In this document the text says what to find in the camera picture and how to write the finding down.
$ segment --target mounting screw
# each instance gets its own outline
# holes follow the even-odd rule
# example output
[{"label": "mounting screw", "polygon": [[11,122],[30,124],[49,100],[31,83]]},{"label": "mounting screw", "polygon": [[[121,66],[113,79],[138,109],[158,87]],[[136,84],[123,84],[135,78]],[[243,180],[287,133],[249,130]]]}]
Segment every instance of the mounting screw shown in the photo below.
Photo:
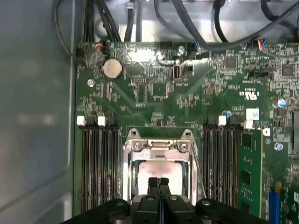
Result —
[{"label": "mounting screw", "polygon": [[205,206],[209,206],[211,204],[209,201],[202,201],[201,203]]},{"label": "mounting screw", "polygon": [[181,148],[183,151],[185,151],[187,149],[187,145],[184,143],[184,144],[182,144]]},{"label": "mounting screw", "polygon": [[172,200],[172,201],[176,201],[176,200],[178,199],[178,197],[177,197],[177,196],[174,196],[174,195],[170,196],[169,198],[170,198],[170,200]]},{"label": "mounting screw", "polygon": [[179,46],[178,47],[178,52],[182,55],[185,53],[185,47],[184,46]]},{"label": "mounting screw", "polygon": [[93,87],[93,86],[94,86],[94,80],[93,80],[93,79],[89,79],[89,80],[87,81],[87,85],[88,85],[89,87]]},{"label": "mounting screw", "polygon": [[136,150],[141,150],[142,145],[143,145],[142,142],[137,141],[137,142],[133,143],[133,148],[136,149]]}]

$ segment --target white label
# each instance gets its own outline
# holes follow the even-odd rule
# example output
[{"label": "white label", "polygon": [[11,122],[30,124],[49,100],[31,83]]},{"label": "white label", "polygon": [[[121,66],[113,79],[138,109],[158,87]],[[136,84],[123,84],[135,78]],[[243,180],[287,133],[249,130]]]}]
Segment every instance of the white label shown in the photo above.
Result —
[{"label": "white label", "polygon": [[294,201],[299,203],[299,194],[297,192],[294,192]]},{"label": "white label", "polygon": [[247,108],[246,109],[246,120],[259,120],[259,109],[258,108]]},{"label": "white label", "polygon": [[133,161],[146,160],[150,158],[149,152],[133,152]]}]

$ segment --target black cable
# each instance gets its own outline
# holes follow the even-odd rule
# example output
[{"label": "black cable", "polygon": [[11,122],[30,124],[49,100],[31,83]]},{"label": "black cable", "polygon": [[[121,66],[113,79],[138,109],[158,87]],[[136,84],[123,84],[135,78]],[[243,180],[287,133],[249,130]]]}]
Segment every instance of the black cable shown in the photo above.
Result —
[{"label": "black cable", "polygon": [[112,30],[111,30],[111,27],[110,27],[110,25],[109,25],[109,22],[108,22],[108,20],[107,20],[107,18],[106,18],[106,15],[104,14],[104,10],[103,10],[101,4],[99,3],[99,0],[95,0],[94,3],[95,3],[95,5],[97,6],[98,11],[99,11],[99,13],[100,13],[100,15],[101,15],[101,19],[102,19],[102,21],[103,21],[104,28],[105,28],[105,30],[106,30],[106,32],[107,32],[107,34],[108,34],[108,38],[109,38],[109,40],[112,41],[112,42],[114,42],[114,41],[115,41],[114,35],[113,35],[113,33],[112,33]]},{"label": "black cable", "polygon": [[112,33],[115,37],[115,40],[117,42],[121,42],[121,37],[118,33],[118,29],[116,27],[116,24],[114,22],[114,19],[110,13],[110,10],[108,9],[106,3],[105,3],[105,0],[96,0],[97,2],[99,2],[100,6],[102,7],[102,9],[104,10],[104,13],[105,13],[105,16],[107,17],[107,20],[110,24],[110,27],[111,27],[111,30],[112,30]]},{"label": "black cable", "polygon": [[127,22],[127,29],[125,33],[125,39],[124,39],[125,42],[131,41],[133,25],[134,25],[134,10],[128,9],[128,22]]},{"label": "black cable", "polygon": [[159,0],[154,0],[154,7],[155,7],[155,13],[156,17],[159,20],[159,22],[170,32],[175,33],[176,35],[182,37],[183,39],[186,39],[188,41],[193,42],[194,40],[184,34],[181,34],[177,29],[175,29],[172,25],[170,25],[160,14],[159,12]]},{"label": "black cable", "polygon": [[[266,16],[266,18],[270,21],[274,21],[278,18],[278,15],[274,15],[271,10],[269,9],[269,6],[267,4],[267,0],[261,0],[261,9],[263,14]],[[290,30],[290,32],[293,34],[294,39],[296,42],[299,41],[299,36],[298,36],[298,32],[297,29],[293,26],[292,23],[288,22],[288,21],[281,21],[279,23],[281,26],[284,26],[286,28],[288,28]]]},{"label": "black cable", "polygon": [[293,6],[291,6],[288,10],[286,10],[281,16],[279,16],[275,21],[269,23],[267,26],[256,31],[255,33],[253,33],[251,35],[244,37],[238,41],[231,42],[231,43],[225,43],[225,44],[220,44],[220,45],[210,45],[210,44],[207,44],[207,42],[202,38],[202,36],[197,31],[189,14],[186,11],[186,8],[184,7],[182,1],[181,0],[172,0],[172,3],[174,5],[181,21],[184,23],[184,25],[186,26],[188,31],[192,34],[192,36],[197,40],[199,46],[201,46],[203,49],[209,50],[209,51],[227,50],[227,49],[230,49],[233,47],[237,47],[241,44],[247,43],[247,42],[251,41],[252,39],[256,39],[259,36],[262,36],[265,33],[267,33],[274,26],[279,24],[282,20],[284,20],[287,16],[289,16],[290,14],[292,14],[299,8],[299,1],[298,1]]},{"label": "black cable", "polygon": [[226,39],[221,26],[220,26],[220,9],[222,8],[222,6],[224,6],[225,0],[216,0],[214,2],[213,8],[214,8],[214,24],[215,24],[215,29],[216,32],[218,34],[218,36],[220,37],[222,42],[228,42],[228,40]]},{"label": "black cable", "polygon": [[74,60],[76,61],[81,61],[81,62],[84,62],[85,60],[87,60],[88,58],[85,58],[85,57],[78,57],[76,54],[72,53],[71,50],[68,48],[68,46],[66,45],[65,41],[64,41],[64,38],[61,34],[61,31],[60,31],[60,27],[59,27],[59,21],[58,21],[58,8],[59,8],[59,5],[60,3],[62,2],[63,0],[58,0],[58,2],[55,4],[54,6],[54,10],[53,10],[53,21],[54,21],[54,26],[55,26],[55,30],[56,30],[56,34],[57,34],[57,37],[59,39],[59,42],[61,44],[61,46],[63,47],[63,49],[65,50],[65,52],[71,56]]}]

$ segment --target small black chip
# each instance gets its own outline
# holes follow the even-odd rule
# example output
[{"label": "small black chip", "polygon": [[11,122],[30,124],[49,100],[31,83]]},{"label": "small black chip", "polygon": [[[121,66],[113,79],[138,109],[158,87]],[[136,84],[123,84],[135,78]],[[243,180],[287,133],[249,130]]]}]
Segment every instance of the small black chip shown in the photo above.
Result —
[{"label": "small black chip", "polygon": [[161,119],[157,119],[156,120],[156,126],[161,127],[162,125],[162,120]]},{"label": "small black chip", "polygon": [[245,147],[251,148],[251,135],[250,134],[243,134],[242,135],[242,143]]},{"label": "small black chip", "polygon": [[282,66],[282,76],[283,77],[293,77],[294,69],[292,65],[283,65]]},{"label": "small black chip", "polygon": [[225,68],[236,69],[237,68],[237,58],[236,57],[225,58]]},{"label": "small black chip", "polygon": [[250,214],[250,206],[245,202],[241,202],[241,211],[246,214]]},{"label": "small black chip", "polygon": [[250,185],[251,184],[251,174],[245,170],[242,170],[241,175],[242,175],[242,180],[244,181],[244,183]]}]

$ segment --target capacitor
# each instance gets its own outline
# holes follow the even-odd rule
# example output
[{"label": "capacitor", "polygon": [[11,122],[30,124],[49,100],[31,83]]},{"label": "capacitor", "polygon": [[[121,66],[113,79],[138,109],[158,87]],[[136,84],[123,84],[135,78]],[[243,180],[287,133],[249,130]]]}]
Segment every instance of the capacitor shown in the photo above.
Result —
[{"label": "capacitor", "polygon": [[285,108],[286,106],[286,101],[284,99],[279,99],[277,102],[277,105],[279,108]]},{"label": "capacitor", "polygon": [[276,142],[274,148],[275,148],[276,151],[281,151],[281,150],[284,149],[284,145],[280,142]]},{"label": "capacitor", "polygon": [[286,107],[286,100],[282,99],[282,98],[278,99],[276,97],[273,97],[272,106],[274,108],[285,108]]},{"label": "capacitor", "polygon": [[122,75],[122,65],[117,59],[110,58],[103,64],[103,73],[109,79],[117,79]]}]

